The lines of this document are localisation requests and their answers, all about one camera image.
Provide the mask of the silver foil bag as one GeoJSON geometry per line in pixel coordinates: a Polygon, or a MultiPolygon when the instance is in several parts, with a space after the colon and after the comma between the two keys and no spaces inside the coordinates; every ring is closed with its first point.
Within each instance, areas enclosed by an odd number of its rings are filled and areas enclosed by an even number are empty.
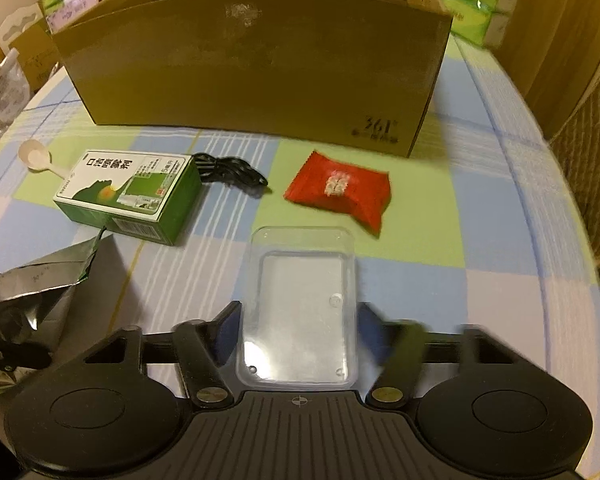
{"type": "MultiPolygon", "coordinates": [[[[57,344],[41,333],[42,325],[57,308],[68,307],[74,290],[91,273],[101,240],[98,232],[82,243],[0,273],[0,339],[14,344],[36,342],[52,354],[57,344]]],[[[20,368],[0,373],[0,390],[18,382],[20,368]]]]}

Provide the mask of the clear plastic tray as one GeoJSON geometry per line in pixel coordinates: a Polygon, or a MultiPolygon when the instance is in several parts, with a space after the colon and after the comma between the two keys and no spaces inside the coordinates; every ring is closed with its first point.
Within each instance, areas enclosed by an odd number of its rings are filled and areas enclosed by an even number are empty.
{"type": "Polygon", "coordinates": [[[358,377],[354,239],[343,228],[252,234],[236,374],[253,389],[341,390],[358,377]]]}

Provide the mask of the red snack packet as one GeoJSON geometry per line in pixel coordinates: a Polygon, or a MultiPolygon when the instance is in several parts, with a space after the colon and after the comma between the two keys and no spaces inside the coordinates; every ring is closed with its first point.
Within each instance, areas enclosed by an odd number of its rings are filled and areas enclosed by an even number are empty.
{"type": "Polygon", "coordinates": [[[337,162],[314,151],[284,193],[288,202],[347,214],[373,236],[391,200],[388,172],[337,162]]]}

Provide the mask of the green spray medicine box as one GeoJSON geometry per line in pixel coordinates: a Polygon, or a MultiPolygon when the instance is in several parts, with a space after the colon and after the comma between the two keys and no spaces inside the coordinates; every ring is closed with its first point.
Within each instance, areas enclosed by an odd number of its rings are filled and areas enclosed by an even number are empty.
{"type": "Polygon", "coordinates": [[[191,154],[87,150],[54,203],[74,222],[173,246],[201,188],[191,154]]]}

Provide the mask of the white plastic spoon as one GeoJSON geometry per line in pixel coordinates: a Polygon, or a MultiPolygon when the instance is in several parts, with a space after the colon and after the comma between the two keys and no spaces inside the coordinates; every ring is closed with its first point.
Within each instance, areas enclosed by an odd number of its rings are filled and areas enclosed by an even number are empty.
{"type": "Polygon", "coordinates": [[[38,140],[30,139],[20,144],[18,157],[32,172],[50,171],[61,179],[69,179],[72,175],[70,168],[64,168],[53,162],[50,150],[38,140]]]}

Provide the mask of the checked tablecloth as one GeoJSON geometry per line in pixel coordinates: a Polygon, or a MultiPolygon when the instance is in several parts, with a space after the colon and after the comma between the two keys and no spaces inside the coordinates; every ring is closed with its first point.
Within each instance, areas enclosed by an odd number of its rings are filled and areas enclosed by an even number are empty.
{"type": "Polygon", "coordinates": [[[330,158],[384,170],[392,200],[379,236],[344,214],[288,203],[312,143],[241,132],[92,123],[58,74],[0,141],[0,271],[93,235],[53,202],[57,178],[20,162],[24,141],[69,167],[89,148],[235,155],[268,177],[253,198],[212,185],[174,247],[117,236],[76,294],[68,356],[118,327],[168,330],[211,318],[239,294],[242,258],[264,226],[340,226],[354,239],[358,298],[437,332],[477,324],[585,400],[594,418],[579,471],[600,478],[600,285],[578,208],[524,100],[494,56],[451,39],[409,158],[322,145],[330,158]]]}

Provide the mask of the grey plastic bag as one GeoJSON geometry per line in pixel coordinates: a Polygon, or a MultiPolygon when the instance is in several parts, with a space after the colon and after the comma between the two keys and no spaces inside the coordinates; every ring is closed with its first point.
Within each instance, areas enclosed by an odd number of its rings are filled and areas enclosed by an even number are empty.
{"type": "Polygon", "coordinates": [[[11,48],[0,63],[0,139],[31,99],[30,84],[11,48]]]}

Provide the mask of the quilted brown chair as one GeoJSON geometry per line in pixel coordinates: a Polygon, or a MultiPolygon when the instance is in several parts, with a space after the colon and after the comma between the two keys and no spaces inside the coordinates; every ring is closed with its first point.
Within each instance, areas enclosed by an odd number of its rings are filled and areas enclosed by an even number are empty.
{"type": "Polygon", "coordinates": [[[600,266],[600,80],[550,139],[600,266]]]}

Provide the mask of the brown cardboard box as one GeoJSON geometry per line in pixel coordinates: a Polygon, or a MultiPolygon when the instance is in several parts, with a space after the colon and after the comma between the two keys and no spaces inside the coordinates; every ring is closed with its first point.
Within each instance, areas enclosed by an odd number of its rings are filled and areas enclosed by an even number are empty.
{"type": "Polygon", "coordinates": [[[451,25],[441,0],[102,0],[54,43],[97,125],[405,157],[451,25]]]}

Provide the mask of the brown carton beside table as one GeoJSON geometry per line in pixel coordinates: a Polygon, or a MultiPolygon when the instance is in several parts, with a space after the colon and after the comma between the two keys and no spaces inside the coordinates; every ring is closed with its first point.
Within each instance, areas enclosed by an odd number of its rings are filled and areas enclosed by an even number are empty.
{"type": "Polygon", "coordinates": [[[18,63],[32,93],[38,92],[60,63],[59,52],[50,36],[40,6],[33,3],[4,18],[0,25],[0,62],[12,50],[18,51],[18,63]]]}

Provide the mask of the pink paper box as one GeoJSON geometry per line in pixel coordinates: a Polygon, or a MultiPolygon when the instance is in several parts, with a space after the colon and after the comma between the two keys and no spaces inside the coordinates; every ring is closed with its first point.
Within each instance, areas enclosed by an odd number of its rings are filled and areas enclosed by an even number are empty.
{"type": "Polygon", "coordinates": [[[45,19],[51,34],[57,34],[86,11],[94,8],[99,0],[62,0],[53,9],[45,12],[45,19]]]}

